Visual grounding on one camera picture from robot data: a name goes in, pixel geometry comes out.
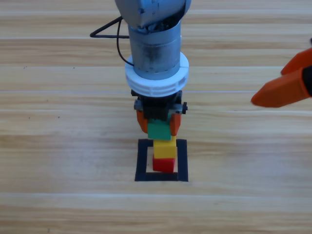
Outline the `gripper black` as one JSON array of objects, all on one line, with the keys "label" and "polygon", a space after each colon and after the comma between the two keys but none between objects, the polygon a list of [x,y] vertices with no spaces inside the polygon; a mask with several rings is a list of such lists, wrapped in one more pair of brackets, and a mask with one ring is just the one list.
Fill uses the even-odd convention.
[{"label": "gripper black", "polygon": [[281,70],[281,77],[267,82],[251,99],[265,108],[279,108],[312,97],[312,48],[297,53]]},{"label": "gripper black", "polygon": [[165,97],[147,97],[131,90],[131,95],[137,97],[134,103],[137,121],[144,133],[148,133],[148,120],[167,121],[171,114],[170,131],[176,136],[181,125],[181,114],[188,110],[187,102],[182,103],[182,91]]}]

